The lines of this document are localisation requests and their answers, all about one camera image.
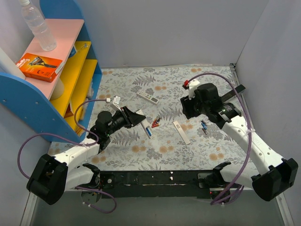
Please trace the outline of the white remote battery cover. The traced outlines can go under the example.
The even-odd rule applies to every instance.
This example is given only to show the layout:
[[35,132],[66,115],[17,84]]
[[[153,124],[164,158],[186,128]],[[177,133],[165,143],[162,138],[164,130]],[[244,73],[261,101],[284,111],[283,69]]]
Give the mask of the white remote battery cover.
[[182,127],[180,126],[178,121],[174,121],[173,125],[174,125],[175,129],[177,130],[177,132],[179,133],[180,137],[182,138],[183,142],[186,145],[190,144],[190,140],[188,139],[187,135],[185,134],[184,130],[182,129]]

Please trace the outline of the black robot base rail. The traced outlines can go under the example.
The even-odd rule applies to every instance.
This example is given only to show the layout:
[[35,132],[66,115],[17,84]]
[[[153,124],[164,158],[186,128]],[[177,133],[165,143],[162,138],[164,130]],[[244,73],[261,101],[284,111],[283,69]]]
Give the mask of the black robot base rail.
[[195,197],[211,199],[227,185],[213,170],[101,171],[95,189],[115,198]]

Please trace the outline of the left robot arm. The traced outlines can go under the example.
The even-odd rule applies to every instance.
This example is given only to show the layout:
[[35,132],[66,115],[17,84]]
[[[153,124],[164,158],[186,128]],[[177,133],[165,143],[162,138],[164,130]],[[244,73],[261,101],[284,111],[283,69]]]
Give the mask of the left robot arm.
[[145,119],[144,115],[125,106],[115,114],[100,112],[87,138],[79,146],[54,156],[45,154],[40,157],[26,188],[49,205],[56,203],[66,190],[78,186],[98,188],[100,170],[86,163],[86,159],[103,151],[111,141],[111,134],[123,127],[132,128]]

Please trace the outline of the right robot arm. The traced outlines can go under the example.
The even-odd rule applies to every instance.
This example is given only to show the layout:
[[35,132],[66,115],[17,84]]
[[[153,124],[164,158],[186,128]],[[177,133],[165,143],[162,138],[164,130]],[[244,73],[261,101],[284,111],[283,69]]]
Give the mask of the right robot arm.
[[276,153],[254,130],[248,128],[246,118],[232,103],[223,101],[214,84],[192,80],[185,81],[183,87],[189,91],[180,100],[186,118],[206,115],[245,151],[248,160],[256,166],[255,170],[244,169],[241,172],[229,161],[223,162],[205,178],[208,184],[223,187],[233,181],[252,188],[267,202],[293,186],[298,163]]

